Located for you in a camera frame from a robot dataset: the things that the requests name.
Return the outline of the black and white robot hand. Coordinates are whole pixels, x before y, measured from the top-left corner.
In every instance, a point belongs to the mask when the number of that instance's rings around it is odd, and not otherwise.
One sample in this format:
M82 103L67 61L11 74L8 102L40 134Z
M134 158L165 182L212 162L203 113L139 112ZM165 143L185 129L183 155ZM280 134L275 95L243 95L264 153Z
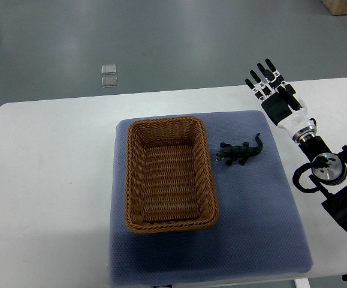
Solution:
M295 143L316 136L316 123L307 117L307 108L294 87L287 82L270 59L257 64L261 74L250 71L245 84L261 102L261 107L275 126L286 130Z

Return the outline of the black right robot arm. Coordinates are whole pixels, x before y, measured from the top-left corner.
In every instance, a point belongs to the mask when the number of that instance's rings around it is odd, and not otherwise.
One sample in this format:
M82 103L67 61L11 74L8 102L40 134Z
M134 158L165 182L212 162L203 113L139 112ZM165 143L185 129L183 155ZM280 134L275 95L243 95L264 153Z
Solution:
M309 161L295 170L292 183L305 194L320 192L325 197L322 207L347 232L347 146L333 153L315 133L299 137L297 143ZM347 274L342 280L347 281Z

